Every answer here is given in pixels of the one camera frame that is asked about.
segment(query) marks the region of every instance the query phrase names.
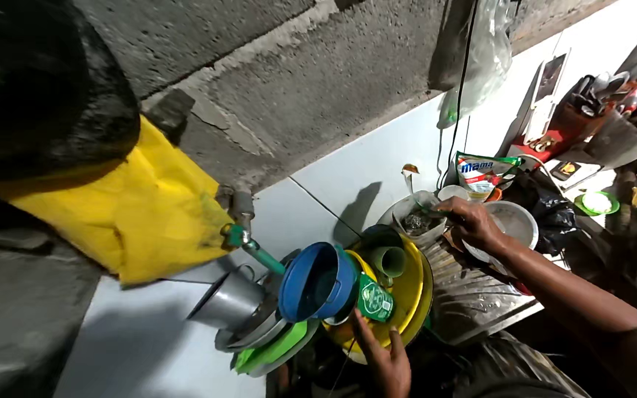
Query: black plastic bag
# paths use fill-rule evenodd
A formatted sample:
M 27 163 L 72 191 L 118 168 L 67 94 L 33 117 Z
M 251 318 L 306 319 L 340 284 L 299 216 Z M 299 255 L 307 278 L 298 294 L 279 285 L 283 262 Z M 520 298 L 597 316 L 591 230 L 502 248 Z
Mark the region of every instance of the black plastic bag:
M 576 231 L 574 203 L 563 198 L 551 181 L 538 182 L 528 174 L 515 178 L 512 187 L 503 192 L 505 199 L 523 206 L 537 222 L 539 239 L 535 250 L 556 256 L 561 253 L 571 233 Z
M 107 45 L 67 0 L 0 0 L 0 179 L 123 160 L 139 108 Z
M 568 235 L 577 230 L 574 204 L 558 193 L 534 185 L 538 199 L 530 213 L 537 221 L 539 229 L 535 250 L 556 256 L 565 246 Z

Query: hand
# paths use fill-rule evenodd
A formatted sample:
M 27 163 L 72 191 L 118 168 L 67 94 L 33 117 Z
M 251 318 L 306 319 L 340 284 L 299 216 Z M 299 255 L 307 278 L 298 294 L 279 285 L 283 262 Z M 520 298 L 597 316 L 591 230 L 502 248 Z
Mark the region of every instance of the hand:
M 480 203 L 470 203 L 454 196 L 439 203 L 436 210 L 450 212 L 449 219 L 457 223 L 455 230 L 459 236 L 477 249 L 496 254 L 515 244 L 500 231 Z
M 353 333 L 384 398 L 407 398 L 412 383 L 412 370 L 400 333 L 394 327 L 390 329 L 391 350 L 387 351 L 373 336 L 357 308 L 353 310 L 352 318 Z

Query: blue bowl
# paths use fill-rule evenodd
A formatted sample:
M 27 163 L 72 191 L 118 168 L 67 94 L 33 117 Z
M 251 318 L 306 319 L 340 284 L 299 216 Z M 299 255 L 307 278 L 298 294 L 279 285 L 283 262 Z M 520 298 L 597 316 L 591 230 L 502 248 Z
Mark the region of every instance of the blue bowl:
M 350 299 L 358 272 L 340 246 L 314 243 L 289 265 L 279 287 L 279 312 L 291 322 L 333 317 Z

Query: metal cup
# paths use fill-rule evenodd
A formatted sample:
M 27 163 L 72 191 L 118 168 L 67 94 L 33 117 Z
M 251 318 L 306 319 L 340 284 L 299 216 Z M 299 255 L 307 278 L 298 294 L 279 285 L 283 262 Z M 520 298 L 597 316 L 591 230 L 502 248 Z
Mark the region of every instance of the metal cup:
M 234 270 L 213 283 L 187 319 L 238 332 L 264 299 L 265 290 L 262 286 Z

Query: concrete block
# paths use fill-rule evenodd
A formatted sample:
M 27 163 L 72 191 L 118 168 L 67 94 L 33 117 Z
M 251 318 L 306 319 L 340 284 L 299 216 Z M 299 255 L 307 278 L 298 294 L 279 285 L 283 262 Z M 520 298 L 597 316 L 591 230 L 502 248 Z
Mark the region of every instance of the concrete block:
M 75 0 L 137 96 L 219 59 L 301 14 L 314 0 Z
M 376 128 L 379 124 L 369 122 L 390 110 L 399 109 L 392 115 L 395 117 L 420 104 L 429 98 L 424 95 L 427 71 L 444 3 L 372 0 L 353 4 L 343 12 L 333 5 L 324 10 L 325 15 L 316 17 L 323 21 L 312 20 L 310 29 L 288 32 L 289 40 L 283 45 L 262 48 L 263 43 L 254 43 L 249 59 L 238 57 L 228 60 L 227 67 L 217 64 L 213 70 L 197 72 L 177 86 L 207 93 L 226 114 L 235 115 L 252 131 L 271 154 L 236 158 L 253 164 L 251 168 L 233 164 L 233 158 L 205 154 L 223 162 L 224 171 L 219 173 L 218 167 L 211 166 L 213 161 L 194 148 L 207 142 L 208 149 L 215 149 L 210 142 L 220 144 L 217 135 L 228 135 L 204 123 L 189 124 L 181 149 L 221 182 L 264 174 L 270 178 L 261 185 L 269 185 L 277 180 L 273 173 L 285 177 Z M 423 98 L 414 101 L 420 95 Z M 191 147 L 190 142 L 199 144 Z M 230 145 L 232 153 L 246 152 L 232 140 L 222 143 Z

